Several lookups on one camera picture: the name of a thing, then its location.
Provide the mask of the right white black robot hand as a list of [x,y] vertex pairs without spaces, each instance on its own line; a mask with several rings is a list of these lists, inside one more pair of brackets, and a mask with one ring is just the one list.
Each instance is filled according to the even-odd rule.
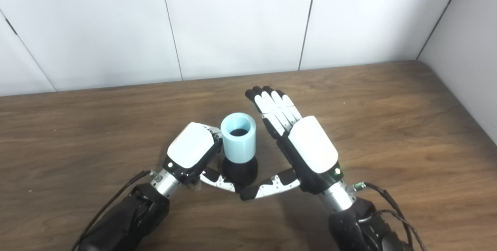
[[290,97],[269,86],[255,86],[245,96],[255,104],[263,124],[291,168],[240,192],[243,201],[299,187],[322,193],[343,179],[338,151],[315,116],[302,116]]

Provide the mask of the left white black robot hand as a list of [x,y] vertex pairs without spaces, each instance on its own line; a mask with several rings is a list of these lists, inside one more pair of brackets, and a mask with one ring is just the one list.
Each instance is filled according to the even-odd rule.
[[169,145],[159,173],[161,180],[156,182],[154,188],[167,198],[181,185],[195,187],[201,182],[236,192],[233,182],[208,166],[221,150],[220,129],[201,123],[189,123]]

